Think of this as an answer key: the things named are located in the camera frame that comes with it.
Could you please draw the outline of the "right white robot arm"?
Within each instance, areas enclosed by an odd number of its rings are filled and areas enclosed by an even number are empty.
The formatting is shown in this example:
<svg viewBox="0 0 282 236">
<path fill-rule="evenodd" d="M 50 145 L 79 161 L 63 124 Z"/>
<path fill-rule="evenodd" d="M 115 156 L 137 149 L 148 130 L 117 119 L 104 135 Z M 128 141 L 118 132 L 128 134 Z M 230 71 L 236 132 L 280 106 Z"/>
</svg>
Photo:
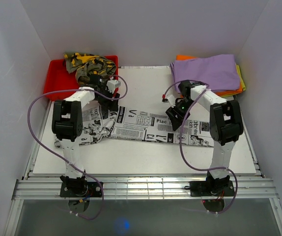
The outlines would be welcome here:
<svg viewBox="0 0 282 236">
<path fill-rule="evenodd" d="M 192 197 L 234 196 L 238 182 L 232 182 L 235 175 L 229 168 L 232 150 L 244 132 L 240 105 L 236 100 L 226 100 L 209 89 L 209 85 L 194 80 L 176 82 L 181 93 L 180 98 L 164 93 L 162 101 L 169 103 L 166 110 L 172 128 L 183 133 L 185 121 L 192 107 L 198 103 L 209 112 L 209 132 L 213 139 L 211 165 L 204 169 L 207 173 L 204 181 L 191 181 L 186 190 Z"/>
</svg>

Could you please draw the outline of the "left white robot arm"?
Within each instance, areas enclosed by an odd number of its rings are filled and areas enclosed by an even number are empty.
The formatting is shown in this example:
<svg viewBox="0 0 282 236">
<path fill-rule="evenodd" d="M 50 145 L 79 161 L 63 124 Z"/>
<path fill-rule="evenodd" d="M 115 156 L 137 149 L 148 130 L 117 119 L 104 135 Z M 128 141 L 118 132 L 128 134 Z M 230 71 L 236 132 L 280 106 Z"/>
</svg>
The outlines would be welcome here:
<svg viewBox="0 0 282 236">
<path fill-rule="evenodd" d="M 100 75 L 93 75 L 88 84 L 75 90 L 71 96 L 54 102 L 52 132 L 59 140 L 66 165 L 66 172 L 60 179 L 71 196 L 87 197 L 96 194 L 85 178 L 85 168 L 80 159 L 83 108 L 97 101 L 107 110 L 117 112 L 120 95 L 116 90 L 120 86 L 121 81 L 115 78 L 103 79 Z"/>
</svg>

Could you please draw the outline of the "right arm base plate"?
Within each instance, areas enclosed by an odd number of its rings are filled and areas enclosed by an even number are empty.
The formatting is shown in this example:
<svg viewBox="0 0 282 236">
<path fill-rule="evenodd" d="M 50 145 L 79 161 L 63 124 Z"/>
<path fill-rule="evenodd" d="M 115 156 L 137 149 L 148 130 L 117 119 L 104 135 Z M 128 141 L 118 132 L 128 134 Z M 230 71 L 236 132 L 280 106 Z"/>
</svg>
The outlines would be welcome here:
<svg viewBox="0 0 282 236">
<path fill-rule="evenodd" d="M 229 181 L 228 185 L 220 187 L 211 187 L 206 181 L 190 181 L 189 190 L 192 197 L 233 197 L 235 194 L 232 181 Z"/>
</svg>

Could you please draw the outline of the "newspaper print trousers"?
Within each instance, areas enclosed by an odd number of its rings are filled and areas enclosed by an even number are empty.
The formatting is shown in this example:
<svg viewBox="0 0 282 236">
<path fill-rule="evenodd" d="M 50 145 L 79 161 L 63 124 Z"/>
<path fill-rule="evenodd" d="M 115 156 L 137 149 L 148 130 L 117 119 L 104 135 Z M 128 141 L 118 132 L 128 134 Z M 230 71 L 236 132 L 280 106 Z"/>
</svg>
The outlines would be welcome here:
<svg viewBox="0 0 282 236">
<path fill-rule="evenodd" d="M 151 143 L 179 144 L 198 147 L 213 147 L 209 123 L 200 120 L 186 120 L 183 127 L 172 129 L 170 119 L 120 106 L 111 112 L 102 106 L 85 106 L 83 112 L 83 131 L 80 146 L 92 145 L 103 138 L 131 140 Z"/>
</svg>

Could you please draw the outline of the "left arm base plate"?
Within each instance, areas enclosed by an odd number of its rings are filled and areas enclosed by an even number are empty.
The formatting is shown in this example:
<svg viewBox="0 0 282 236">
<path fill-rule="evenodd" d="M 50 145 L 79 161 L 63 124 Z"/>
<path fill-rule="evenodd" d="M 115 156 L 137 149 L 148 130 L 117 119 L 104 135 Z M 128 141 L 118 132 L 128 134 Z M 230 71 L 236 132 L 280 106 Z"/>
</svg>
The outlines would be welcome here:
<svg viewBox="0 0 282 236">
<path fill-rule="evenodd" d="M 102 197 L 101 187 L 96 182 L 87 182 L 86 193 L 75 194 L 68 190 L 65 183 L 61 184 L 60 197 L 63 198 L 84 198 L 84 197 Z"/>
</svg>

